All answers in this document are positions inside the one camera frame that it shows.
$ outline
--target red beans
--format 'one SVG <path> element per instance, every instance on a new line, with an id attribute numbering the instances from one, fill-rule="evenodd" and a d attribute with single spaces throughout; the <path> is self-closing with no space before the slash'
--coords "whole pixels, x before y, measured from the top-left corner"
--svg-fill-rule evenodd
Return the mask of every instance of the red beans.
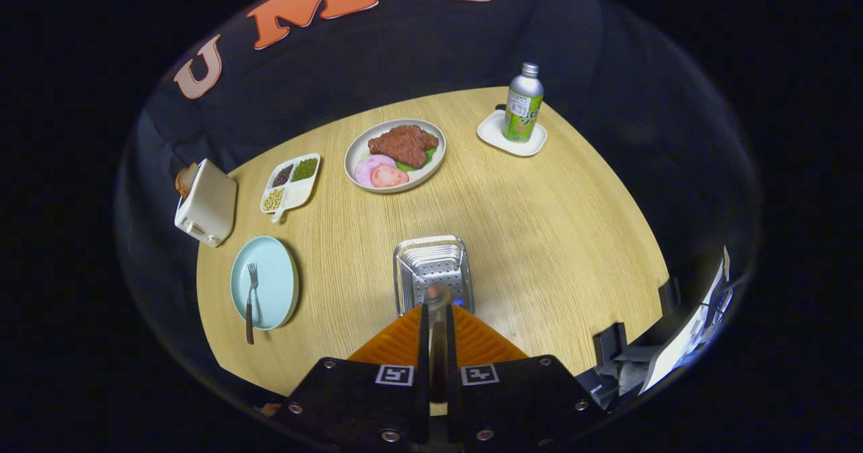
<path id="1" fill-rule="evenodd" d="M 287 167 L 283 168 L 283 170 L 275 176 L 275 179 L 272 180 L 272 186 L 278 187 L 279 185 L 284 185 L 285 183 L 287 183 L 287 177 L 290 176 L 292 169 L 292 164 L 287 165 Z"/>

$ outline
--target letter m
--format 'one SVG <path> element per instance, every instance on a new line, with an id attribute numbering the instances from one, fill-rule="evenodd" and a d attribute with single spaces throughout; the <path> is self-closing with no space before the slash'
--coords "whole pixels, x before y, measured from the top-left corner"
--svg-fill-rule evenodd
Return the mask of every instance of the letter m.
<path id="1" fill-rule="evenodd" d="M 258 27 L 255 48 L 270 47 L 290 33 L 291 29 L 281 26 L 279 20 L 296 26 L 309 26 L 321 1 L 326 1 L 326 7 L 321 11 L 322 19 L 367 10 L 378 3 L 378 0 L 267 0 L 247 14 L 247 17 L 255 18 Z"/>

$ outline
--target white coaster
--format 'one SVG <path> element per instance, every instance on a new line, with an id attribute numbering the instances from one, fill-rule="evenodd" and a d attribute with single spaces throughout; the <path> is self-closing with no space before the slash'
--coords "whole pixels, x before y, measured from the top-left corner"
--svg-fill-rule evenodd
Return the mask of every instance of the white coaster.
<path id="1" fill-rule="evenodd" d="M 545 145 L 545 139 L 548 138 L 548 132 L 542 124 L 534 125 L 531 139 L 527 142 L 510 142 L 503 136 L 503 115 L 504 112 L 500 109 L 488 115 L 488 118 L 484 119 L 477 127 L 477 136 L 491 146 L 496 146 L 513 155 L 520 157 L 536 155 L 542 149 L 542 145 Z"/>

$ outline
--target metal basket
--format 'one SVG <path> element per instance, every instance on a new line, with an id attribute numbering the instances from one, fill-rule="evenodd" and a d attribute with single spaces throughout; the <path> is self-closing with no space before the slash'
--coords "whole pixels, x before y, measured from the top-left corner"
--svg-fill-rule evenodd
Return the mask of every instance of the metal basket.
<path id="1" fill-rule="evenodd" d="M 474 291 L 468 249 L 455 235 L 438 235 L 403 241 L 392 254 L 395 309 L 399 316 L 423 302 L 431 284 L 446 284 L 453 305 L 474 312 Z"/>

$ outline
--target wooden table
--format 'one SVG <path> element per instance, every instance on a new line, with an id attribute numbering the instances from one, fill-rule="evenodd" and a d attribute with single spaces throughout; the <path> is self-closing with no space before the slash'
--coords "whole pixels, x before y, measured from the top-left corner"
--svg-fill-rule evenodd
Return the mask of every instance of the wooden table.
<path id="1" fill-rule="evenodd" d="M 488 146 L 477 125 L 506 88 L 405 100 L 340 119 L 252 159 L 237 181 L 237 220 L 222 246 L 198 250 L 198 306 L 216 360 L 235 375 L 289 395 L 320 357 L 348 357 L 396 318 L 392 250 L 401 241 L 465 241 L 475 315 L 528 355 L 553 354 L 580 373 L 595 365 L 592 335 L 625 322 L 636 337 L 661 311 L 668 279 L 650 226 L 623 183 L 588 142 L 543 104 L 548 141 L 520 158 Z M 447 137 L 438 172 L 410 191 L 373 194 L 345 175 L 343 159 L 367 128 L 398 118 L 434 122 Z M 281 224 L 259 209 L 281 162 L 321 154 L 314 194 Z M 287 245 L 300 298 L 283 327 L 246 345 L 231 303 L 234 257 L 257 235 Z"/>

